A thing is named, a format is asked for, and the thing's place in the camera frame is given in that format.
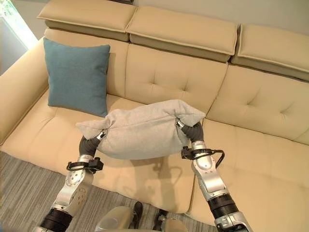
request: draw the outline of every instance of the wall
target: wall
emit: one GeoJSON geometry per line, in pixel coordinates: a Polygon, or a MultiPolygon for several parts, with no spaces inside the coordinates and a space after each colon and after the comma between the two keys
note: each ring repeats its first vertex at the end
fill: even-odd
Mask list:
{"type": "Polygon", "coordinates": [[[15,63],[26,51],[26,46],[15,35],[5,20],[0,17],[2,25],[2,41],[1,41],[1,70],[2,75],[12,64],[15,63]]]}
{"type": "MultiPolygon", "coordinates": [[[[44,21],[36,19],[36,16],[48,1],[13,0],[38,39],[43,36],[46,26],[44,21]]],[[[135,0],[134,5],[152,5],[236,23],[278,27],[309,35],[309,0],[135,0]]]]}
{"type": "Polygon", "coordinates": [[[49,0],[11,0],[28,27],[39,40],[43,37],[46,25],[44,20],[37,19],[37,15],[49,0]]]}

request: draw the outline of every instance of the sofa armrest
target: sofa armrest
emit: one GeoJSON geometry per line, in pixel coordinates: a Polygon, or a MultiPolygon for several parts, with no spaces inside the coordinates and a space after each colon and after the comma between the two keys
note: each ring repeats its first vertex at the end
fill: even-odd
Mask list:
{"type": "Polygon", "coordinates": [[[0,77],[0,145],[48,88],[43,39],[0,77]]]}

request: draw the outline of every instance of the headrest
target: headrest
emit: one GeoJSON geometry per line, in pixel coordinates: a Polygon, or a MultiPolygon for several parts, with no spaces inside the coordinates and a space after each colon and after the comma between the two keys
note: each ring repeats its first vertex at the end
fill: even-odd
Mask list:
{"type": "Polygon", "coordinates": [[[309,81],[309,36],[258,25],[241,25],[233,64],[309,81]]]}
{"type": "Polygon", "coordinates": [[[136,7],[107,0],[50,0],[37,18],[50,28],[128,41],[136,7]]]}
{"type": "Polygon", "coordinates": [[[127,31],[135,44],[222,62],[237,39],[237,24],[150,6],[138,8],[127,31]]]}

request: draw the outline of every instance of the gray pillow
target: gray pillow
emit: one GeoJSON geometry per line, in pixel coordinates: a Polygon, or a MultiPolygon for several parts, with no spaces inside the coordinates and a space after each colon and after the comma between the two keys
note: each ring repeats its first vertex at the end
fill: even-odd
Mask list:
{"type": "Polygon", "coordinates": [[[140,160],[180,152],[189,140],[176,127],[176,118],[193,126],[204,117],[203,112],[181,100],[169,100],[133,110],[117,109],[103,120],[77,123],[77,127],[86,139],[106,129],[99,151],[113,158],[140,160]]]}

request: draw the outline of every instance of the black cable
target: black cable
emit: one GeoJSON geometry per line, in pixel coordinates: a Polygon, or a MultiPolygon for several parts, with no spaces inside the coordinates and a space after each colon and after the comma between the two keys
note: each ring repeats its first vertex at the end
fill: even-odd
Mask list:
{"type": "Polygon", "coordinates": [[[197,157],[193,158],[192,160],[196,160],[196,159],[199,159],[199,158],[202,158],[202,157],[205,157],[205,156],[212,156],[213,154],[216,154],[216,153],[221,153],[220,158],[216,162],[216,168],[219,167],[220,163],[223,161],[223,159],[225,157],[224,151],[223,150],[211,150],[211,149],[208,149],[208,151],[211,151],[211,152],[207,153],[205,155],[202,155],[202,156],[197,156],[197,157]]]}

